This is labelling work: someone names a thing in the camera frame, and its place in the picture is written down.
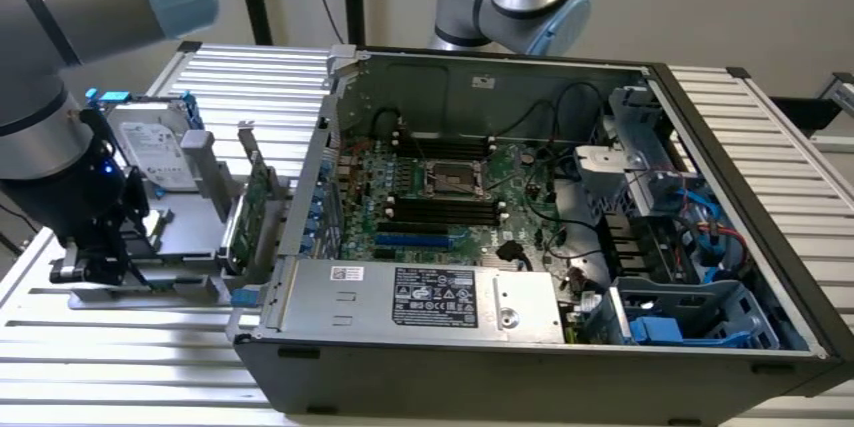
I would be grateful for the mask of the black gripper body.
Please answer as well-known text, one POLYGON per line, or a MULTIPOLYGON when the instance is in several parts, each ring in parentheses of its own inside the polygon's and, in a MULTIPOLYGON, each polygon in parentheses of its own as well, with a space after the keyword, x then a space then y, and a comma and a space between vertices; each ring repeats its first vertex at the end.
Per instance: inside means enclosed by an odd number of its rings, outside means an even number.
POLYGON ((40 179, 2 180, 1 191, 62 246, 72 239, 78 248, 94 248, 106 241, 104 219, 118 205, 124 185, 114 165, 74 165, 40 179))

